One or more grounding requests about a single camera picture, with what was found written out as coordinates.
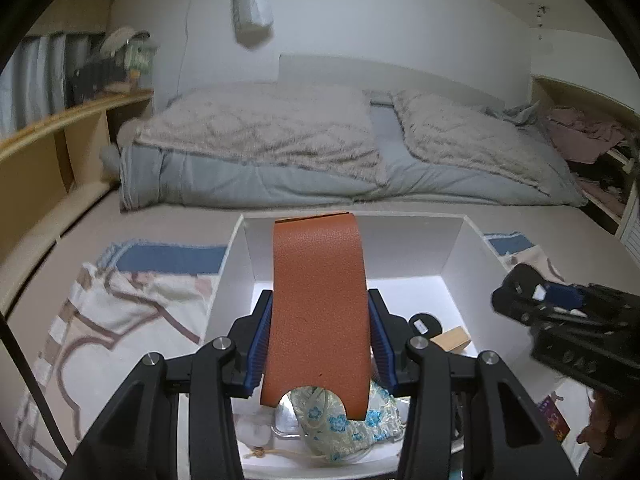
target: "floor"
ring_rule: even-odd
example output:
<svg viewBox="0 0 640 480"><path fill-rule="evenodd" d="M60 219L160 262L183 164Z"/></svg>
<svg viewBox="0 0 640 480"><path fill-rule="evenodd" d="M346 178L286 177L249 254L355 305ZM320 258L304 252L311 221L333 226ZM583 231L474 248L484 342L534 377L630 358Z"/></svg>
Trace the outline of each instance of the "floor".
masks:
<svg viewBox="0 0 640 480"><path fill-rule="evenodd" d="M569 282L598 282L640 294L640 269L626 249L572 207L388 202L348 209L466 214L483 232L523 232L544 249ZM131 238L226 244L239 215L238 211L169 205L121 214L117 192L108 194L59 240L9 319L27 359L32 362L40 351L82 262L95 262L109 244ZM0 374L0 423L12 434L24 384L4 351L0 352Z"/></svg>

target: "curtain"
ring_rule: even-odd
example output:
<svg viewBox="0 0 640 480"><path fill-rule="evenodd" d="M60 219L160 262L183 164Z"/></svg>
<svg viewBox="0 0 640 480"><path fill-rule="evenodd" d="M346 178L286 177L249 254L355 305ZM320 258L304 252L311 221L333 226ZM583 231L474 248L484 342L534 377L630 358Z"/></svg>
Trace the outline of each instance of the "curtain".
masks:
<svg viewBox="0 0 640 480"><path fill-rule="evenodd" d="M0 74L0 140L71 104L66 79L87 58L91 40L86 34L22 40Z"/></svg>

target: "white wall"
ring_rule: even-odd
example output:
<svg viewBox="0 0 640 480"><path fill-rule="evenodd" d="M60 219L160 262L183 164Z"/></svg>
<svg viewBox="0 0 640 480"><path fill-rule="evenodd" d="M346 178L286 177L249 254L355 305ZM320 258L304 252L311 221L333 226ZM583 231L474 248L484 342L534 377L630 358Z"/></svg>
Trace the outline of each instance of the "white wall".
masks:
<svg viewBox="0 0 640 480"><path fill-rule="evenodd" d="M640 78L618 42L546 29L533 31L531 41L531 73L593 89L640 112Z"/></svg>
<svg viewBox="0 0 640 480"><path fill-rule="evenodd" d="M425 70L508 105L527 96L529 29L489 0L271 0L272 36L236 42L230 0L193 0L180 91L273 80L282 52L356 57ZM146 28L160 44L156 107L176 93L187 0L116 0L112 27Z"/></svg>

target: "orange leather case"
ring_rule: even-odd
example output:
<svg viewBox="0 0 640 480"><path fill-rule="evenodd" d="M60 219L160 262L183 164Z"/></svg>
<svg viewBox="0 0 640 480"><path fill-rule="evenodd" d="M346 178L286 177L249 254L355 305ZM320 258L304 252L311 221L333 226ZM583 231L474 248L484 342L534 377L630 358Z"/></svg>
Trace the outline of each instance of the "orange leather case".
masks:
<svg viewBox="0 0 640 480"><path fill-rule="evenodd" d="M362 242L351 213L273 227L273 310L260 402L299 386L340 397L347 418L369 403L370 338Z"/></svg>

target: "black round object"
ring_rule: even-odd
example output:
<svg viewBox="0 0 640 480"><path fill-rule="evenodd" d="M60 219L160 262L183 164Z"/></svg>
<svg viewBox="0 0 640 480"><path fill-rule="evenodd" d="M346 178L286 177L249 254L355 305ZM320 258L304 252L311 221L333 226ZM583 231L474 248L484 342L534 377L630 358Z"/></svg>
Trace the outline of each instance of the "black round object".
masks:
<svg viewBox="0 0 640 480"><path fill-rule="evenodd" d="M411 316L409 325L415 335L421 335L427 339L442 334L442 325L440 322L431 314L425 314L424 312Z"/></svg>

